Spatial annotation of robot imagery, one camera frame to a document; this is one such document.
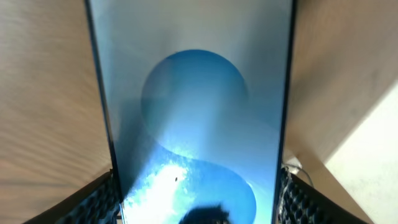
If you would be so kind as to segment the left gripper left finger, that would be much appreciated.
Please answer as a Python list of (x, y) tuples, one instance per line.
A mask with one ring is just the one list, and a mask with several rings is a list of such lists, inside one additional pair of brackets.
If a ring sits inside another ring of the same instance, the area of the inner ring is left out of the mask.
[(119, 192), (108, 171), (25, 224), (117, 224)]

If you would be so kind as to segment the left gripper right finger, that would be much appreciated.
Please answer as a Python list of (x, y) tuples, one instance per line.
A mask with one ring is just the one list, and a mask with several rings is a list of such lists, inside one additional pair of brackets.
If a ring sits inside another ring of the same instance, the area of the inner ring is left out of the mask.
[(323, 170), (315, 180), (303, 180), (307, 173), (295, 175), (291, 166), (280, 170), (278, 223), (366, 224), (370, 218), (352, 196)]

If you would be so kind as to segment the blue Samsung Galaxy smartphone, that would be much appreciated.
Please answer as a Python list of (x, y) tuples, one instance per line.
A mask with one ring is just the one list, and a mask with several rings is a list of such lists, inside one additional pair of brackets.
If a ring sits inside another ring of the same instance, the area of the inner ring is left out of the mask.
[(274, 223), (295, 1), (88, 0), (124, 223)]

